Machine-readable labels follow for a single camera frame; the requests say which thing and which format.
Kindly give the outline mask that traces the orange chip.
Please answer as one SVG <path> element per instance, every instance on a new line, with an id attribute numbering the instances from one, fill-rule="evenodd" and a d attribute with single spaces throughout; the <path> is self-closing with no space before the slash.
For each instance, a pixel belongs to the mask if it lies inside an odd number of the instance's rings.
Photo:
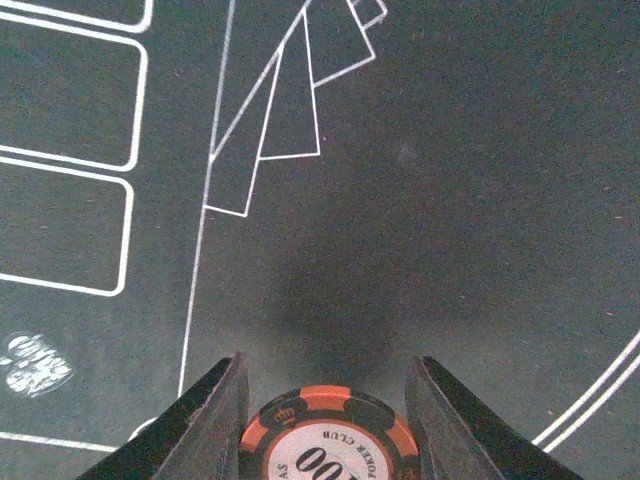
<path id="1" fill-rule="evenodd" d="M 285 393 L 250 420 L 239 444 L 241 479 L 418 479 L 406 421 L 384 402 L 344 386 Z"/>

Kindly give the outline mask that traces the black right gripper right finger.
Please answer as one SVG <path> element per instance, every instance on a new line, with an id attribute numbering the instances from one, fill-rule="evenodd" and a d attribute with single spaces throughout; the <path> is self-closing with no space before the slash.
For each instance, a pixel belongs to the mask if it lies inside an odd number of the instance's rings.
<path id="1" fill-rule="evenodd" d="M 582 478 L 514 430 L 432 357 L 411 359 L 405 406 L 422 479 Z"/>

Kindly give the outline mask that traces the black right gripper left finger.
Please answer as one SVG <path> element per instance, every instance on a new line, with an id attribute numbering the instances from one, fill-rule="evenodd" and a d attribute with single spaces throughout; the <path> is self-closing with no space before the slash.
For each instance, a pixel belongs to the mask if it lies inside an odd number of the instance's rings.
<path id="1" fill-rule="evenodd" d="M 238 479 L 248 421 L 245 355 L 218 361 L 141 433 L 81 479 Z"/>

